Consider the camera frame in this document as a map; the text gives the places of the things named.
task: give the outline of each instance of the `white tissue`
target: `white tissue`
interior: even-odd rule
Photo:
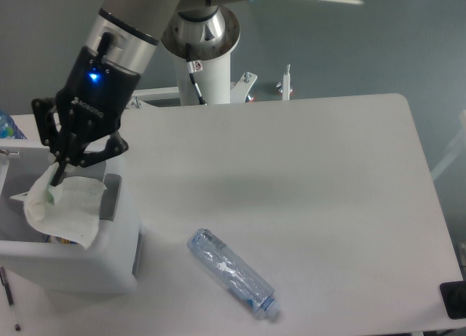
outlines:
[[[65,178],[50,186],[58,164],[37,179],[24,200],[24,214],[32,228],[83,245],[86,249],[98,232],[100,202],[106,186],[97,179]]]

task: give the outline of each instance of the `white table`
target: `white table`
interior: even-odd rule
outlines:
[[[16,117],[36,138],[32,116]],[[46,292],[10,274],[22,335],[376,335],[449,329],[461,274],[405,98],[371,95],[125,112],[146,225],[135,294]],[[211,229],[265,277],[258,321],[186,248]],[[15,335],[0,293],[0,330]]]

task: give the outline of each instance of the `black cable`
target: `black cable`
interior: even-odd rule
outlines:
[[[192,46],[189,43],[186,43],[186,62],[187,63],[194,60],[191,57],[191,49],[192,49]],[[199,105],[206,105],[207,102],[202,97],[201,90],[199,88],[199,85],[196,83],[196,79],[194,78],[193,73],[189,73],[189,79],[191,80],[191,83],[194,86],[194,90],[196,91],[197,99],[199,99]]]

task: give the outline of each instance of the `bottle cap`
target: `bottle cap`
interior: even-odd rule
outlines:
[[[277,302],[277,300],[273,300],[265,310],[265,314],[269,319],[277,318],[278,312],[280,312],[280,304]]]

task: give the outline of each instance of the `transparent bottle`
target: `transparent bottle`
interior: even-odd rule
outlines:
[[[280,307],[273,297],[275,289],[211,231],[199,229],[187,246],[254,313],[265,312],[269,319],[277,316]]]
[[[15,121],[0,110],[0,138],[26,139],[23,132],[16,126]]]

